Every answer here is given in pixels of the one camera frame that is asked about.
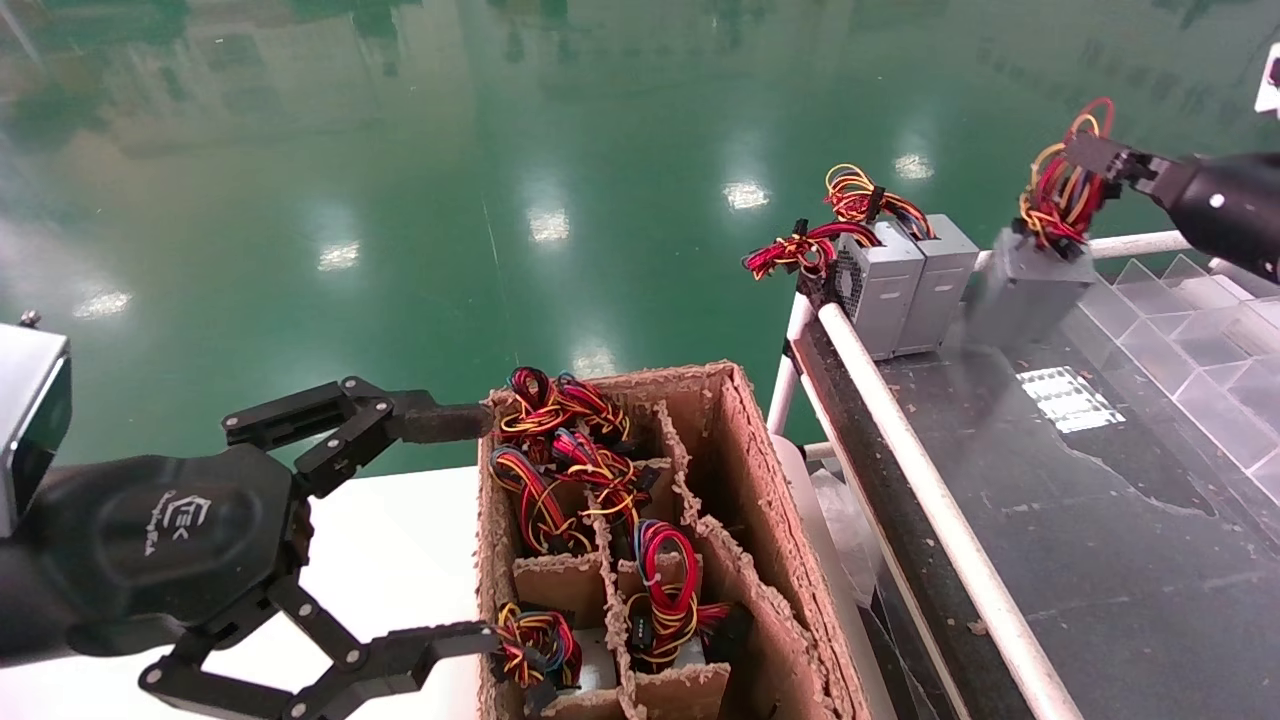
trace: robotic arm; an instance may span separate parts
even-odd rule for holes
[[[0,418],[8,521],[0,537],[9,530],[0,539],[0,667],[174,644],[138,679],[174,707],[337,720],[366,700],[421,689],[440,659],[497,650],[483,623],[360,643],[298,584],[312,498],[338,489],[397,439],[480,437],[492,423],[485,407],[442,406],[425,391],[387,392],[352,377],[224,418],[230,447],[219,455],[148,455],[45,473],[69,421],[65,338],[0,325],[0,346],[5,387],[37,389],[6,395],[26,401],[10,405],[22,413]],[[317,433],[329,434],[292,471],[268,455]],[[333,662],[312,685],[292,693],[200,669],[210,652],[276,612]]]
[[[1066,159],[1151,197],[1196,250],[1280,283],[1280,154],[1169,160],[1080,132]]]

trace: metal pipe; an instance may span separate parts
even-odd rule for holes
[[[1094,259],[1126,258],[1130,255],[1151,255],[1153,252],[1185,252],[1192,246],[1178,231],[1144,232],[1138,234],[1120,234],[1116,237],[1100,237],[1089,241],[1089,250]],[[982,270],[991,264],[991,251],[983,250],[978,254],[978,260],[973,269]]]
[[[813,320],[813,305],[809,299],[799,292],[791,300],[791,318],[787,319],[787,342],[800,337],[804,327]],[[778,361],[778,375],[773,380],[773,397],[769,400],[769,413],[764,425],[776,436],[782,434],[787,424],[787,413],[791,410],[791,396],[796,389],[796,369],[791,359],[782,356]]]
[[[858,393],[876,420],[888,450],[911,486],[938,543],[955,566],[974,607],[987,624],[992,642],[1038,720],[1082,720],[1075,701],[1050,664],[1025,618],[1009,594],[996,568],[965,520],[955,497],[942,482],[933,460],[920,445],[897,400],[884,384],[867,348],[840,305],[818,310],[818,320],[831,337]]]

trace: power supply fan grille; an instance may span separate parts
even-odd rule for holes
[[[841,249],[836,254],[836,296],[850,322],[858,318],[858,301],[863,297],[863,269],[852,252]]]

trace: logo on robot arm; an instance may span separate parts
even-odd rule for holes
[[[172,530],[172,538],[182,541],[191,537],[192,528],[205,524],[205,516],[209,514],[209,506],[212,505],[212,501],[198,495],[188,495],[182,500],[169,502],[169,498],[175,495],[178,495],[177,491],[165,491],[160,496],[160,501],[156,502],[156,506],[151,509],[151,520],[147,523],[147,539],[142,547],[143,556],[156,551],[156,543],[160,541],[160,530]]]

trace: white table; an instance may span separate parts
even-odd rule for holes
[[[348,482],[314,502],[311,564],[302,587],[360,641],[401,628],[475,620],[476,468]],[[0,671],[5,720],[191,720],[138,689],[166,648],[115,657],[68,657]],[[366,703],[358,720],[475,717],[479,660],[440,662],[420,693]],[[283,615],[215,652],[211,673],[285,688],[315,682],[329,660]]]

